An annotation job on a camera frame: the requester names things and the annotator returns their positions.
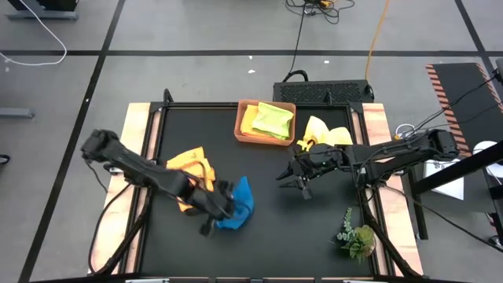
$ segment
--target light green cloth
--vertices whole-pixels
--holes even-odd
[[[256,130],[260,130],[278,139],[287,139],[290,137],[290,121],[293,113],[259,102],[259,114],[251,124]]]

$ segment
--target wooden frame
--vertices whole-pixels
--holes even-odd
[[[140,154],[141,147],[149,118],[150,103],[131,103],[129,104],[126,119],[124,122],[123,133],[120,141],[130,150]],[[390,131],[387,125],[386,113],[382,104],[364,104],[363,115],[369,142],[371,145],[388,142],[391,140]],[[153,158],[154,145],[157,138],[157,128],[160,121],[160,112],[154,114],[152,123],[151,137],[149,140],[149,150],[147,158]],[[353,113],[353,121],[356,130],[357,143],[362,143],[362,133],[360,132],[358,115]],[[400,177],[393,176],[387,184],[396,189],[403,189]],[[112,176],[108,187],[108,194],[105,199],[105,205],[124,187],[122,175]],[[133,190],[129,189],[105,213],[100,229],[97,233],[94,243],[91,262],[95,270],[102,267],[109,256],[116,250],[117,245],[124,238],[127,221],[131,209]],[[140,204],[137,211],[141,210],[142,200],[145,198],[145,191],[141,192]],[[406,199],[395,192],[382,189],[380,199],[386,222],[387,235],[391,242],[398,249],[402,257],[419,274],[423,273],[419,253],[416,246],[412,223],[409,217]],[[370,208],[375,213],[375,208],[371,202]],[[134,271],[136,255],[138,250],[138,235],[131,243],[129,256],[126,264],[126,272]],[[376,254],[379,263],[380,274],[387,274],[386,261],[382,244],[378,241]],[[400,275],[398,268],[395,268],[397,275]]]

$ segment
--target gray floor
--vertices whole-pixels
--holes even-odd
[[[117,0],[81,0],[76,22],[46,21],[70,50],[100,50]],[[464,0],[487,50],[503,50],[496,36],[498,0]],[[358,0],[341,12],[340,24],[306,18],[301,50],[367,50],[384,0]],[[0,2],[0,11],[12,11]],[[111,50],[292,50],[300,18],[282,1],[126,0]],[[58,50],[35,21],[0,16],[0,50]],[[476,50],[450,0],[392,1],[377,50]],[[55,61],[57,57],[16,57]],[[17,281],[68,144],[97,57],[70,56],[49,67],[0,62],[0,105],[35,108],[33,120],[0,119],[0,152],[13,157],[0,170],[0,278]],[[301,56],[296,67],[311,79],[360,79],[366,57]],[[477,62],[478,57],[374,57],[369,81],[385,105],[390,128],[418,123],[439,110],[426,64]],[[290,56],[107,57],[77,148],[94,128],[120,133],[126,107],[158,101],[165,87],[176,101],[270,99]],[[444,123],[439,117],[431,125]],[[100,176],[108,182],[106,173]],[[104,193],[76,150],[32,280],[82,276]],[[494,233],[482,214],[449,215],[487,237]],[[418,243],[424,272],[433,278],[495,282],[503,276],[500,254],[427,215],[429,241]]]

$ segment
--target artificial plant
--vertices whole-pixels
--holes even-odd
[[[346,210],[344,216],[343,231],[338,233],[336,238],[339,241],[344,241],[346,244],[342,249],[349,250],[349,256],[362,262],[362,259],[372,254],[375,248],[374,231],[367,225],[353,229],[351,226],[351,212],[352,209]]]

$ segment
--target orange basket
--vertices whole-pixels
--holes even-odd
[[[267,103],[268,105],[276,106],[293,113],[293,118],[290,121],[290,137],[286,140],[280,140],[273,137],[250,137],[241,133],[241,122],[243,121],[244,112],[248,105],[259,105],[259,102]],[[258,101],[252,99],[241,99],[237,106],[236,125],[234,125],[234,135],[240,142],[254,142],[267,145],[283,145],[289,146],[296,138],[296,105],[293,103],[273,102],[273,101]]]

